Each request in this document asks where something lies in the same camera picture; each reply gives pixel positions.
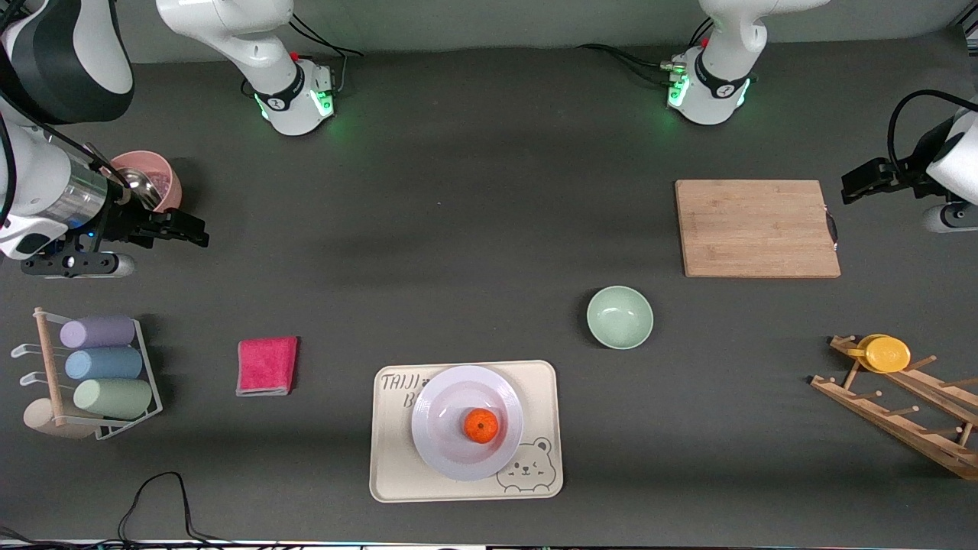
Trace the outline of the white round plate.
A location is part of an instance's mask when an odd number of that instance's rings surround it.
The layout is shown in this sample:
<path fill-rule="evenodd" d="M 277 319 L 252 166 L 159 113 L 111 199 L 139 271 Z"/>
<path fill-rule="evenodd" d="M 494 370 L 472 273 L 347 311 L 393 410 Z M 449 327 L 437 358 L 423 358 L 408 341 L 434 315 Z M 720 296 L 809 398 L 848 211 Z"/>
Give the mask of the white round plate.
<path fill-rule="evenodd" d="M 488 442 L 465 432 L 478 410 L 491 413 L 498 429 Z M 499 373 L 476 365 L 451 367 L 420 391 L 411 415 L 413 445 L 423 462 L 462 483 L 493 477 L 516 456 L 523 439 L 523 404 Z"/>

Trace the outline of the orange fruit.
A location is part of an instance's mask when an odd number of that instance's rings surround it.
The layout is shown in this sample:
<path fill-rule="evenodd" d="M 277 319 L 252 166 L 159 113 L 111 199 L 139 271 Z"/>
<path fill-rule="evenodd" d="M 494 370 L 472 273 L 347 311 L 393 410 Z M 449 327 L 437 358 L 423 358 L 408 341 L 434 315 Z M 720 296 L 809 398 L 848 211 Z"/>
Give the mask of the orange fruit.
<path fill-rule="evenodd" d="M 500 420 L 496 413 L 485 408 L 474 408 L 462 419 L 462 434 L 469 441 L 479 445 L 489 445 L 500 431 Z"/>

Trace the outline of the metal scoop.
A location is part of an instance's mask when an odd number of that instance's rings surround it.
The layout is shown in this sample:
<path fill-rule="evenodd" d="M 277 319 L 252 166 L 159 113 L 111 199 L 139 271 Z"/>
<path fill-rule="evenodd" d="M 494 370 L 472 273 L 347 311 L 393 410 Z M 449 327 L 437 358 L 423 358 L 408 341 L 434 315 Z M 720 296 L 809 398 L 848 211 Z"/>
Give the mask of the metal scoop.
<path fill-rule="evenodd" d="M 120 167 L 116 168 L 116 174 L 122 178 L 132 194 L 136 195 L 143 208 L 155 210 L 162 203 L 160 191 L 157 190 L 149 175 L 142 170 L 136 170 L 133 167 Z"/>

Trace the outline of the pink bowl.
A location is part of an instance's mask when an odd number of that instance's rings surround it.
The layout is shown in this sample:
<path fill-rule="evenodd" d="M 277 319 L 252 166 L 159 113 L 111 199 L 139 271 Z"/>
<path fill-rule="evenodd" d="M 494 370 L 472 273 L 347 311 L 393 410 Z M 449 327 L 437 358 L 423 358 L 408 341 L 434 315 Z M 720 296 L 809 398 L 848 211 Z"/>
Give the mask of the pink bowl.
<path fill-rule="evenodd" d="M 133 168 L 140 170 L 151 179 L 151 184 L 160 195 L 154 212 L 166 212 L 168 209 L 178 209 L 183 199 L 183 187 L 180 178 L 165 157 L 149 150 L 133 150 L 113 157 L 109 163 L 116 168 Z"/>

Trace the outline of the wooden cutting board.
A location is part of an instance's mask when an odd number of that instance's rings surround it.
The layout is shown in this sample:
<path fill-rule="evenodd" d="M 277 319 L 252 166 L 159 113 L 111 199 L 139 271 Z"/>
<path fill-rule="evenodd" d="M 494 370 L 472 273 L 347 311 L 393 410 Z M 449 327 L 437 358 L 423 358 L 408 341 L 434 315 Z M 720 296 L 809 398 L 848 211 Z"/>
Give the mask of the wooden cutting board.
<path fill-rule="evenodd" d="M 841 275 L 817 180 L 680 179 L 675 205 L 687 277 Z"/>

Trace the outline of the purple cup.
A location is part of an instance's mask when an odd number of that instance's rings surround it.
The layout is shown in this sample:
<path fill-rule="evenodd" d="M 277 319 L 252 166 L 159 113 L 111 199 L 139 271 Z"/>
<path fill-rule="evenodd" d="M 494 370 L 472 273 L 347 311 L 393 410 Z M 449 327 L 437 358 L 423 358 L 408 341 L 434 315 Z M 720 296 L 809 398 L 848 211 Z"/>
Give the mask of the purple cup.
<path fill-rule="evenodd" d="M 89 316 L 64 323 L 60 342 L 70 349 L 126 347 L 135 333 L 133 320 L 124 315 Z"/>

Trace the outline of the blue cup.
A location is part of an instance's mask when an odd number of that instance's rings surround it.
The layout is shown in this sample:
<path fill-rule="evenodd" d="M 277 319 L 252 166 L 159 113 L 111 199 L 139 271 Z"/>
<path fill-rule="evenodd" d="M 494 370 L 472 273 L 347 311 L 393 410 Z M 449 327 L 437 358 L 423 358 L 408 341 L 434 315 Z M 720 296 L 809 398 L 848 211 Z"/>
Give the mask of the blue cup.
<path fill-rule="evenodd" d="M 64 371 L 74 380 L 137 379 L 143 364 L 142 352 L 136 348 L 88 348 L 71 353 Z"/>

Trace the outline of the pink folded cloth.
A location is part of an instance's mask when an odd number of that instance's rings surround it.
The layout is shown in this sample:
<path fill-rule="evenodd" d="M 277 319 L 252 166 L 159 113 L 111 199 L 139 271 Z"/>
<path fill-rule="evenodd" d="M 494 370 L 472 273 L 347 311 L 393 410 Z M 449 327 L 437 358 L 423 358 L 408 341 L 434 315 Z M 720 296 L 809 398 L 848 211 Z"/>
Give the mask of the pink folded cloth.
<path fill-rule="evenodd" d="M 296 335 L 240 341 L 235 395 L 289 396 L 293 389 L 298 345 L 300 338 Z"/>

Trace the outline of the yellow mug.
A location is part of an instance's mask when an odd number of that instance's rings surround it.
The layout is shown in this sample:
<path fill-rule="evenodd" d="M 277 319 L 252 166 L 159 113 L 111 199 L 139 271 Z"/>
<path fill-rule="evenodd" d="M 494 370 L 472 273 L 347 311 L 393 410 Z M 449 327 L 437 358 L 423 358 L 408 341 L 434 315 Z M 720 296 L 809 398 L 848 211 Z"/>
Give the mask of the yellow mug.
<path fill-rule="evenodd" d="M 852 352 L 860 364 L 877 374 L 900 372 L 909 366 L 912 359 L 905 342 L 884 334 L 867 335 Z"/>

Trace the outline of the green cup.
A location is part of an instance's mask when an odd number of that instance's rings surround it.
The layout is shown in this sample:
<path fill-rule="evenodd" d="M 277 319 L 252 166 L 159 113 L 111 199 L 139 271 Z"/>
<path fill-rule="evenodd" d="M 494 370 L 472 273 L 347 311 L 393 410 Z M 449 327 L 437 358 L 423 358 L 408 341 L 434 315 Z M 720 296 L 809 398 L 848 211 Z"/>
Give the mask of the green cup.
<path fill-rule="evenodd" d="M 146 380 L 91 379 L 84 380 L 73 393 L 77 408 L 102 417 L 135 420 L 147 411 L 153 400 L 151 386 Z"/>

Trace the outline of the beige cup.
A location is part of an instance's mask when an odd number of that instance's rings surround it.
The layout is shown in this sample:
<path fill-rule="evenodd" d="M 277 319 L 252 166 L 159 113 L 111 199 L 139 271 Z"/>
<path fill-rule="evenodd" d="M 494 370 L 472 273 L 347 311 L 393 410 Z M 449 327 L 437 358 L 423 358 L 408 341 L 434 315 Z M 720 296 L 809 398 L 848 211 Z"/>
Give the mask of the beige cup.
<path fill-rule="evenodd" d="M 59 436 L 60 438 L 83 439 L 97 434 L 97 425 L 73 424 L 56 425 L 53 405 L 48 397 L 38 398 L 25 408 L 22 421 L 28 428 L 35 429 L 41 434 Z"/>

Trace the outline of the wooden mug rack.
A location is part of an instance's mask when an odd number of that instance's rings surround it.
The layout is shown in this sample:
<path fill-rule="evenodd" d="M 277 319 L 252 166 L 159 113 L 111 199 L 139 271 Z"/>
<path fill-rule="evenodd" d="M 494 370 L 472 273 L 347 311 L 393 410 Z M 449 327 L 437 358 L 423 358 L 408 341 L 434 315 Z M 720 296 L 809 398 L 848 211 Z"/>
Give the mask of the wooden mug rack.
<path fill-rule="evenodd" d="M 942 380 L 925 372 L 925 367 L 937 360 L 935 355 L 916 358 L 913 354 L 909 366 L 900 372 L 870 372 L 853 357 L 852 352 L 865 337 L 832 335 L 827 341 L 828 347 L 850 360 L 851 367 L 841 380 L 814 375 L 810 379 L 810 386 L 947 472 L 978 483 L 978 376 Z M 859 393 L 853 390 L 853 383 L 860 373 L 873 374 L 895 384 L 899 390 L 919 400 L 920 404 L 898 409 L 884 407 L 878 403 L 882 391 Z M 909 415 L 920 411 L 920 405 L 950 417 L 954 425 L 943 428 L 920 425 L 909 418 Z"/>

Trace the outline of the light green bowl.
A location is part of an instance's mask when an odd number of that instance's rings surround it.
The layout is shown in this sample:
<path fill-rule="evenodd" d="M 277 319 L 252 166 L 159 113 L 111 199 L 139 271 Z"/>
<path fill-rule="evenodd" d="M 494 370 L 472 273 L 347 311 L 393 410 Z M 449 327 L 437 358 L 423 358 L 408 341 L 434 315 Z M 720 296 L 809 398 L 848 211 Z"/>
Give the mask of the light green bowl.
<path fill-rule="evenodd" d="M 597 291 L 585 318 L 593 337 L 610 349 L 638 348 L 656 326 L 649 300 L 631 286 L 606 286 Z"/>

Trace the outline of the beige bear print tray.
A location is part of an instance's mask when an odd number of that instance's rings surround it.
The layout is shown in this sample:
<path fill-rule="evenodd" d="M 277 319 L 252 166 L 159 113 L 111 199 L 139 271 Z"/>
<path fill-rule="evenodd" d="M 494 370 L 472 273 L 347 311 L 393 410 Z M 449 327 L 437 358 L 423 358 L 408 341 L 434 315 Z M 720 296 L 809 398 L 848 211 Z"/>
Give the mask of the beige bear print tray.
<path fill-rule="evenodd" d="M 493 477 L 462 483 L 437 473 L 413 445 L 416 398 L 437 374 L 461 365 L 499 373 L 523 404 L 524 431 L 516 456 Z M 388 366 L 374 380 L 370 490 L 382 503 L 542 499 L 562 490 L 558 379 L 544 360 Z"/>

